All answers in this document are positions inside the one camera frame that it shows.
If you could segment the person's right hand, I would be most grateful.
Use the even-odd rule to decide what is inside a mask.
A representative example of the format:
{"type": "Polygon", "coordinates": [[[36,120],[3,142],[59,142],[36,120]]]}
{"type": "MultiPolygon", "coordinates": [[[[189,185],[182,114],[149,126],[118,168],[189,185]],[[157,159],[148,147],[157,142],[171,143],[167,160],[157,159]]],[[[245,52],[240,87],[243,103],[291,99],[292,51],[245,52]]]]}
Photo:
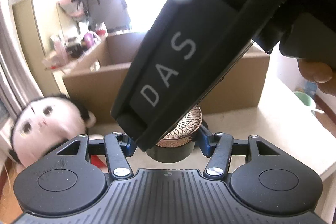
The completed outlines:
{"type": "Polygon", "coordinates": [[[327,64],[298,59],[298,69],[302,77],[316,83],[321,92],[335,96],[335,71],[327,64]]]}

